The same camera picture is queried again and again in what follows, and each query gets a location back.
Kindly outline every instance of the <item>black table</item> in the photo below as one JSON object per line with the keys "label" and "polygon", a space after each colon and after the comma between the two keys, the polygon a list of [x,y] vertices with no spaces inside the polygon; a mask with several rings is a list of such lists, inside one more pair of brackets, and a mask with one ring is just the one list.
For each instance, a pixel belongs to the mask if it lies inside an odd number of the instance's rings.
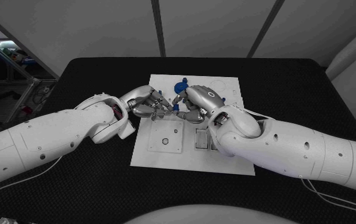
{"label": "black table", "polygon": [[[73,108],[93,94],[119,97],[148,84],[151,73],[237,77],[249,110],[356,140],[356,120],[321,67],[308,59],[74,59],[41,115]],[[129,119],[138,127],[139,118],[129,114]],[[255,177],[129,167],[135,136],[115,136],[103,144],[86,138],[44,175],[0,191],[0,216],[36,223],[122,223],[164,207],[220,204],[299,223],[356,223],[356,212],[325,203],[299,179],[256,166]],[[43,172],[50,164],[0,186]],[[354,190],[327,182],[314,185],[319,192],[356,201]]]}

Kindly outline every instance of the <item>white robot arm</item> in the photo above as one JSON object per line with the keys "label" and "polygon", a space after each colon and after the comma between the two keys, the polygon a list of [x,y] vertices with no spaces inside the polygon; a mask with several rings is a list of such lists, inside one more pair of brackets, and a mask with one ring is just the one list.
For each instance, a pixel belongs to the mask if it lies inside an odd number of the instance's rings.
{"label": "white robot arm", "polygon": [[0,182],[72,152],[87,136],[93,143],[103,143],[115,134],[123,139],[135,131],[128,111],[154,119],[157,114],[164,115],[171,110],[158,92],[145,85],[121,98],[95,95],[74,109],[44,115],[1,131]]}
{"label": "white robot arm", "polygon": [[224,106],[217,93],[204,86],[188,87],[172,104],[181,98],[209,118],[211,140],[226,156],[240,156],[289,177],[356,189],[356,142],[288,122],[256,121],[236,105]]}

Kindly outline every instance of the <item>circular hole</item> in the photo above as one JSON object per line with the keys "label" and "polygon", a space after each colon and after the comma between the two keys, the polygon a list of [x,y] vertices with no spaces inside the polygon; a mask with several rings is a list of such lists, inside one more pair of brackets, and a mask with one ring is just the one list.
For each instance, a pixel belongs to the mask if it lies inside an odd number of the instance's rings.
{"label": "circular hole", "polygon": [[304,149],[305,149],[305,150],[309,149],[309,143],[308,143],[308,142],[304,143]]}

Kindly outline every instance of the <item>blue object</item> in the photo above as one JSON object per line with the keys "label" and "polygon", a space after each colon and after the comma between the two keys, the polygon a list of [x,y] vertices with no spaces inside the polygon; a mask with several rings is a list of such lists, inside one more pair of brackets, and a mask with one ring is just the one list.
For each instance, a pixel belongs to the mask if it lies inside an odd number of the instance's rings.
{"label": "blue object", "polygon": [[183,78],[181,82],[174,85],[174,92],[178,94],[187,87],[187,78]]}
{"label": "blue object", "polygon": [[180,105],[175,104],[175,105],[172,106],[172,111],[178,111],[178,110],[180,110]]}

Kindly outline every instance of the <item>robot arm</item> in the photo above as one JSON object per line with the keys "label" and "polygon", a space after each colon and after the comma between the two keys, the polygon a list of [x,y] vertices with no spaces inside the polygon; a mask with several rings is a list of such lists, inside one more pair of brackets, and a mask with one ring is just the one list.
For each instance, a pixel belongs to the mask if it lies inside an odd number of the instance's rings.
{"label": "robot arm", "polygon": [[72,152],[87,136],[93,143],[103,143],[115,134],[123,139],[135,131],[128,111],[155,118],[157,113],[170,112],[162,106],[172,110],[147,85],[121,98],[95,95],[74,109],[44,115],[1,131],[0,182]]}
{"label": "robot arm", "polygon": [[185,98],[204,107],[209,132],[220,153],[240,156],[289,177],[328,181],[356,189],[356,142],[288,122],[256,121],[237,106],[223,106],[219,99],[209,98],[217,94],[206,89],[203,92],[201,86],[191,86],[185,92],[193,93],[193,98],[190,95]]}

